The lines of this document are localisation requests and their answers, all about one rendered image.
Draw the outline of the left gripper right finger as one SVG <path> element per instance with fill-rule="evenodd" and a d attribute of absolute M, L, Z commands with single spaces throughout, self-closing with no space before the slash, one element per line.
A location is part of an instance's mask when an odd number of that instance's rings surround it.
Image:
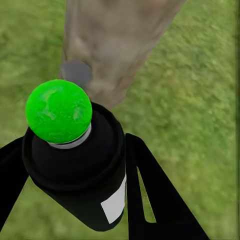
<path fill-rule="evenodd" d="M 125 139 L 129 240 L 210 240 L 145 142 Z M 137 167 L 156 223 L 145 220 Z"/>

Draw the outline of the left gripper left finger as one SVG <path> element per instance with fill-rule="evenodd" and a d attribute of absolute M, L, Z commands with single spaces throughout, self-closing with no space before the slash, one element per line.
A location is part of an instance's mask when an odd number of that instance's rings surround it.
<path fill-rule="evenodd" d="M 22 136 L 0 148 L 0 231 L 30 176 L 22 160 L 23 140 Z"/>

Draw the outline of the pesticide atomizer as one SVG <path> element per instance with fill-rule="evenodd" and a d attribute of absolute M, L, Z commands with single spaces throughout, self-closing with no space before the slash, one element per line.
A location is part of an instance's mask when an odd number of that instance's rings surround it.
<path fill-rule="evenodd" d="M 93 78 L 83 61 L 65 61 L 63 80 L 33 90 L 21 159 L 33 182 L 97 232 L 113 229 L 126 204 L 126 137 L 122 124 L 83 88 Z"/>

